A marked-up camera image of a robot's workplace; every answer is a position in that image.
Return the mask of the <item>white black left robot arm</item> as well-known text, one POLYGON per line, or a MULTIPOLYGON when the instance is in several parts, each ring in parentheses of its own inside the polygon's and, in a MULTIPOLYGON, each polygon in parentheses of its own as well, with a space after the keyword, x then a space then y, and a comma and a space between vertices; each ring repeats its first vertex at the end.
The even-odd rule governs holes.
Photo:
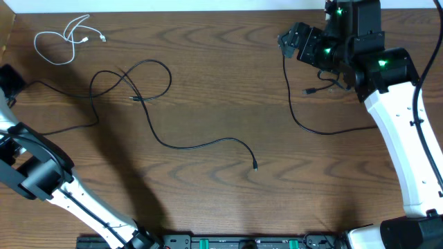
POLYGON ((1 182, 27 199, 70 212, 110 248, 162 248, 157 236, 88 189, 62 149, 15 117, 11 106, 25 85, 11 65, 1 67, 1 182))

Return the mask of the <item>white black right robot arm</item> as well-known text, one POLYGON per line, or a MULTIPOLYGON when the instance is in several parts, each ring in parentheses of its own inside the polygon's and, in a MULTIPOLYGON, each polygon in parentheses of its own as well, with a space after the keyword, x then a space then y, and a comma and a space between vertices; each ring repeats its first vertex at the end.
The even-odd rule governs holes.
POLYGON ((388 148, 399 180, 403 217, 353 228, 328 248, 441 248, 442 150, 422 98, 418 73, 404 48, 386 48, 379 1, 327 1, 326 27, 295 23, 278 36, 286 59, 295 57, 332 84, 354 90, 388 148))

